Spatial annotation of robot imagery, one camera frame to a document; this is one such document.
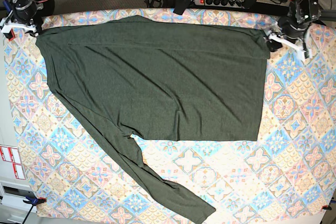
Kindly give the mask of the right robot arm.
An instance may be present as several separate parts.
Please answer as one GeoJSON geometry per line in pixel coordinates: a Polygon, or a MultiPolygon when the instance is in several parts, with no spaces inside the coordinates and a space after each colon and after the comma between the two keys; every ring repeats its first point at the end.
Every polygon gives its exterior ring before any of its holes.
{"type": "Polygon", "coordinates": [[[44,5],[39,0],[9,0],[4,2],[4,5],[9,15],[7,20],[31,27],[34,33],[40,29],[43,20],[38,11],[42,10],[44,5]]]}

